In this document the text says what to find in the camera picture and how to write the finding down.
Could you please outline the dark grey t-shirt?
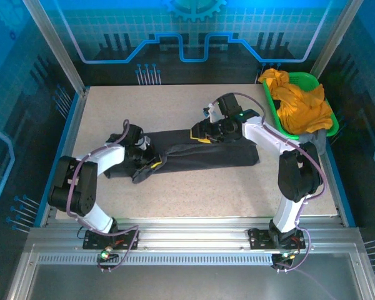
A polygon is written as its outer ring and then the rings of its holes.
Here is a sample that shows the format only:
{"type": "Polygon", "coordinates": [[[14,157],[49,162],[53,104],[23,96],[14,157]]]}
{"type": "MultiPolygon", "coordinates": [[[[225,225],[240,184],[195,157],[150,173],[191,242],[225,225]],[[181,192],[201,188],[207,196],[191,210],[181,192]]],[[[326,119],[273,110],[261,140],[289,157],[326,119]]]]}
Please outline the dark grey t-shirt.
{"type": "MultiPolygon", "coordinates": [[[[189,137],[189,130],[145,133],[151,138],[163,164],[151,169],[150,176],[161,173],[197,171],[230,167],[254,166],[259,163],[256,145],[247,139],[227,143],[206,144],[189,137]]],[[[139,184],[148,178],[132,178],[137,168],[123,161],[104,172],[108,179],[131,178],[139,184]]]]}

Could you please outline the left small LED circuit board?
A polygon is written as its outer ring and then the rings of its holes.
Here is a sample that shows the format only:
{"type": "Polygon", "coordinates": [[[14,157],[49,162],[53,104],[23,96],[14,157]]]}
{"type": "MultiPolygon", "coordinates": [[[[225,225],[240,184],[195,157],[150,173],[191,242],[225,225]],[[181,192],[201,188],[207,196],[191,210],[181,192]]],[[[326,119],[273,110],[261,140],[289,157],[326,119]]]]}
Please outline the left small LED circuit board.
{"type": "Polygon", "coordinates": [[[106,247],[103,249],[97,257],[97,262],[99,264],[102,263],[115,263],[119,258],[119,255],[117,253],[113,253],[112,247],[106,247]]]}

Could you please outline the small led circuit board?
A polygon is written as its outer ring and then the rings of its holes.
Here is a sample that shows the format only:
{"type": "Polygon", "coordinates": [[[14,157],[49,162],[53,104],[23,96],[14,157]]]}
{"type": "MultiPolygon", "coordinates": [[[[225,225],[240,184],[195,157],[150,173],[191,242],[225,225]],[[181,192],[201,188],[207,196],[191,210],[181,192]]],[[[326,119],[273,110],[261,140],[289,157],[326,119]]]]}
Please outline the small led circuit board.
{"type": "Polygon", "coordinates": [[[119,258],[119,255],[117,253],[113,253],[112,247],[106,247],[103,249],[97,257],[97,262],[99,264],[102,263],[115,263],[119,258]]]}
{"type": "Polygon", "coordinates": [[[272,254],[272,265],[275,268],[290,268],[293,265],[294,258],[298,254],[300,254],[300,250],[272,254]]]}

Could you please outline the blue-grey t-shirt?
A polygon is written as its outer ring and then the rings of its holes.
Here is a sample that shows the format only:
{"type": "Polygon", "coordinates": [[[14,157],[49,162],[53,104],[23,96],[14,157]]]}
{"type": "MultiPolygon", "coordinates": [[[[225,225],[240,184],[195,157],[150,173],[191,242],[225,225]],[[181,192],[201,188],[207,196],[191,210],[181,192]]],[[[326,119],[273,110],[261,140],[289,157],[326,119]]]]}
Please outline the blue-grey t-shirt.
{"type": "Polygon", "coordinates": [[[317,153],[321,156],[326,152],[327,131],[320,129],[312,133],[306,132],[299,135],[300,143],[311,142],[315,145],[317,153]]]}

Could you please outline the grey metal front shelf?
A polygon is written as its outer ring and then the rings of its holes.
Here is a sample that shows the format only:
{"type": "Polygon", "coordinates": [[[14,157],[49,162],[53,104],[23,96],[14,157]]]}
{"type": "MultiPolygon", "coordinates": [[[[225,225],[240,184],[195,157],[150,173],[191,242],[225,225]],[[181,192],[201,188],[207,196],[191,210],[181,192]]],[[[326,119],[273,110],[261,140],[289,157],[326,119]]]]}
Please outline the grey metal front shelf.
{"type": "Polygon", "coordinates": [[[375,300],[375,276],[356,252],[310,255],[291,272],[268,266],[56,264],[28,255],[4,300],[375,300]]]}

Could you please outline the right small LED circuit board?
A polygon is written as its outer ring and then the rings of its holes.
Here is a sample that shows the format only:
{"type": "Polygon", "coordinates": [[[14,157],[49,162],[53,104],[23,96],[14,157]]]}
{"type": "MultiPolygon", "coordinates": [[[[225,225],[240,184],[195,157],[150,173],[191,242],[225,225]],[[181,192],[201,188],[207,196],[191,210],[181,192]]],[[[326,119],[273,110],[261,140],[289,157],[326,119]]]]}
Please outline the right small LED circuit board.
{"type": "Polygon", "coordinates": [[[298,254],[300,254],[300,250],[272,254],[272,265],[275,268],[290,268],[293,265],[294,258],[298,254]]]}

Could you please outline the left aluminium table side rail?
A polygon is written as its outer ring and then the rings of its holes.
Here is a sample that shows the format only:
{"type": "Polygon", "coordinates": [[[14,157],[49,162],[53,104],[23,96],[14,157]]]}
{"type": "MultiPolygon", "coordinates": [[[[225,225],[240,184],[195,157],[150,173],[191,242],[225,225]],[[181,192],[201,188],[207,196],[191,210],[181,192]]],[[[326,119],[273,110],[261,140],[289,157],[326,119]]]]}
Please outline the left aluminium table side rail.
{"type": "Polygon", "coordinates": [[[46,225],[46,222],[49,217],[49,210],[50,206],[48,204],[48,196],[51,188],[51,184],[54,180],[54,175],[56,171],[57,164],[59,162],[60,157],[63,155],[70,156],[73,153],[74,145],[76,142],[76,138],[78,135],[81,119],[83,116],[84,107],[86,105],[86,101],[88,99],[90,86],[88,86],[84,94],[79,96],[78,94],[75,95],[72,105],[66,119],[66,123],[64,125],[64,129],[62,131],[61,138],[59,140],[59,144],[57,147],[56,155],[54,157],[54,161],[52,164],[52,168],[49,173],[49,177],[47,179],[47,184],[44,189],[40,206],[37,212],[37,216],[34,221],[34,228],[41,228],[46,225]]]}

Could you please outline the aluminium table side rail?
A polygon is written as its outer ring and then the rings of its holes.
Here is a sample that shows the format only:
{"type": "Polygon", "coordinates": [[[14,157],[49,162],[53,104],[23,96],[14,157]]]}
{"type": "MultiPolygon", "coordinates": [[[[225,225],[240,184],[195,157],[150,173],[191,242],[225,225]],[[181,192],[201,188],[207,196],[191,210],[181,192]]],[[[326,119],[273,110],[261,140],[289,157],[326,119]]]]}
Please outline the aluminium table side rail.
{"type": "Polygon", "coordinates": [[[342,226],[345,228],[348,228],[350,226],[349,221],[346,217],[346,213],[343,207],[343,201],[342,197],[339,192],[338,184],[336,182],[335,175],[333,173],[332,164],[329,160],[328,154],[325,152],[323,155],[321,155],[320,158],[322,162],[322,166],[324,168],[324,173],[327,178],[329,190],[332,196],[332,199],[334,201],[334,205],[337,211],[337,215],[339,216],[342,226]]]}
{"type": "Polygon", "coordinates": [[[66,123],[64,125],[64,129],[62,131],[61,138],[59,140],[59,144],[57,147],[56,155],[54,157],[54,161],[52,164],[52,168],[49,173],[49,177],[47,179],[47,184],[44,189],[40,206],[37,212],[37,216],[34,221],[34,228],[41,228],[46,225],[46,222],[49,217],[49,210],[50,206],[48,204],[48,196],[51,188],[51,184],[54,180],[54,175],[56,171],[57,164],[59,162],[60,157],[63,155],[70,156],[73,153],[74,145],[76,142],[76,138],[78,135],[81,119],[83,116],[84,107],[86,105],[86,101],[88,99],[90,86],[88,86],[84,94],[79,96],[78,94],[75,95],[72,105],[66,119],[66,123]]]}

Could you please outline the aluminium mounting rail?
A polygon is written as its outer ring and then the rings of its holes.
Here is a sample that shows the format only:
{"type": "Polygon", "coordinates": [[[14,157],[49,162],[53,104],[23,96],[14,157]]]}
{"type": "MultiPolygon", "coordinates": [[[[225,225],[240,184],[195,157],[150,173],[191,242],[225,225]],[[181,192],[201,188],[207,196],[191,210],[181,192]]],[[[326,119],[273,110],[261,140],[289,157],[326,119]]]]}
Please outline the aluminium mounting rail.
{"type": "MultiPolygon", "coordinates": [[[[119,227],[139,227],[137,250],[141,253],[248,252],[248,229],[267,229],[264,217],[171,217],[118,219],[119,227]]],[[[363,253],[359,229],[344,227],[337,216],[303,217],[301,226],[311,237],[311,253],[363,253]]],[[[79,253],[82,241],[73,219],[54,219],[45,227],[30,230],[24,251],[35,253],[79,253]]]]}

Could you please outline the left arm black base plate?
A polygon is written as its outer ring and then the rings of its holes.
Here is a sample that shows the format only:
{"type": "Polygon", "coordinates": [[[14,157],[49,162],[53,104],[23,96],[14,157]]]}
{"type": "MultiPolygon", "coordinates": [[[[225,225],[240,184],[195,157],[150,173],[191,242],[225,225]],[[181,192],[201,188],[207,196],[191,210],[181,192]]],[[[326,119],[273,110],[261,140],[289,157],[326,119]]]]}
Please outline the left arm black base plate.
{"type": "Polygon", "coordinates": [[[138,247],[139,235],[133,239],[136,230],[129,231],[118,236],[103,236],[92,231],[86,231],[84,241],[82,244],[83,249],[88,250],[103,250],[106,247],[112,247],[115,250],[127,250],[130,244],[131,249],[135,250],[138,247]]]}

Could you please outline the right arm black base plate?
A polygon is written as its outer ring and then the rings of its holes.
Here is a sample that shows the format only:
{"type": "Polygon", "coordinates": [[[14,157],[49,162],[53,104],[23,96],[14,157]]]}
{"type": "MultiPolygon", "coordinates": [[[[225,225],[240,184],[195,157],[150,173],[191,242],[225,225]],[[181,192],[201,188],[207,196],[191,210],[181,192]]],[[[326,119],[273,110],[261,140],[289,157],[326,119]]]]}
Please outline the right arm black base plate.
{"type": "Polygon", "coordinates": [[[281,233],[277,229],[252,228],[247,235],[251,250],[306,249],[304,234],[298,229],[281,233]]]}

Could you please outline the right aluminium table side rail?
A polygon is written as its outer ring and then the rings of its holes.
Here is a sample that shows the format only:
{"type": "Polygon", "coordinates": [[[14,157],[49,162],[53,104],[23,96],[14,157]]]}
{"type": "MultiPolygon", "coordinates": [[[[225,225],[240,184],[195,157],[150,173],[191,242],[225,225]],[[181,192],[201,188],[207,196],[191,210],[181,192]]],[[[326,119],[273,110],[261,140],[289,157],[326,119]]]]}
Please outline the right aluminium table side rail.
{"type": "Polygon", "coordinates": [[[320,158],[322,162],[322,166],[324,168],[324,173],[327,178],[329,190],[332,196],[332,199],[334,201],[334,205],[337,211],[337,215],[339,216],[342,226],[345,228],[348,228],[350,226],[349,221],[346,217],[346,213],[343,207],[343,201],[342,197],[339,192],[338,184],[336,182],[335,175],[333,173],[332,164],[329,160],[328,154],[325,152],[323,155],[321,155],[320,158]]]}

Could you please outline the left aluminium frame post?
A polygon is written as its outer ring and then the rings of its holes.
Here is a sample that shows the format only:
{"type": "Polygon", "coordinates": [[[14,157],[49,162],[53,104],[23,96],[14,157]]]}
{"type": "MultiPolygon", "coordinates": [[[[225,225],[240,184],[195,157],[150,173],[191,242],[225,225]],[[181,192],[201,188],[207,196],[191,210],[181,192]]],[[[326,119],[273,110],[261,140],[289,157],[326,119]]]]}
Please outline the left aluminium frame post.
{"type": "Polygon", "coordinates": [[[66,51],[66,48],[64,47],[64,44],[56,32],[51,20],[40,3],[40,0],[22,0],[22,2],[29,11],[36,26],[39,28],[47,45],[50,47],[75,92],[78,96],[84,97],[86,93],[85,84],[75,68],[75,65],[66,51]]]}

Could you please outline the aluminium frame post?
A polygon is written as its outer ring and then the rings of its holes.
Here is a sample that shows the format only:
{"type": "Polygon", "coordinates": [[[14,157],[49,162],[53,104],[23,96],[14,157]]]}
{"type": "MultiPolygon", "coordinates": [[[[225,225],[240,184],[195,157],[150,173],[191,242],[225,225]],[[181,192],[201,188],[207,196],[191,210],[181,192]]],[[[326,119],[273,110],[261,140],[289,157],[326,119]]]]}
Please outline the aluminium frame post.
{"type": "Polygon", "coordinates": [[[311,68],[310,73],[317,79],[320,78],[335,50],[343,40],[344,35],[363,2],[364,0],[347,0],[342,13],[339,15],[332,31],[328,35],[326,44],[311,68]]]}
{"type": "Polygon", "coordinates": [[[51,20],[40,3],[40,0],[22,0],[22,2],[29,11],[36,26],[39,28],[47,45],[50,47],[75,92],[78,96],[84,97],[86,93],[85,84],[75,68],[75,65],[66,51],[66,48],[64,47],[64,44],[56,32],[51,20]]]}

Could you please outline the right aluminium frame post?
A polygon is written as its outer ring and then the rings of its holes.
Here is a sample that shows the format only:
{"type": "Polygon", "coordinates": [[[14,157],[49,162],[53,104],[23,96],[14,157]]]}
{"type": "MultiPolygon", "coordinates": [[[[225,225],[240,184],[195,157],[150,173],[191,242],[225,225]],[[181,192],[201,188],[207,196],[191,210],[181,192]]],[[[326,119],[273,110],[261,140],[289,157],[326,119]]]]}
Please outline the right aluminium frame post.
{"type": "Polygon", "coordinates": [[[328,35],[326,44],[311,68],[310,73],[317,79],[320,78],[335,50],[343,40],[344,35],[363,2],[364,0],[347,0],[342,13],[339,15],[332,31],[328,35]]]}

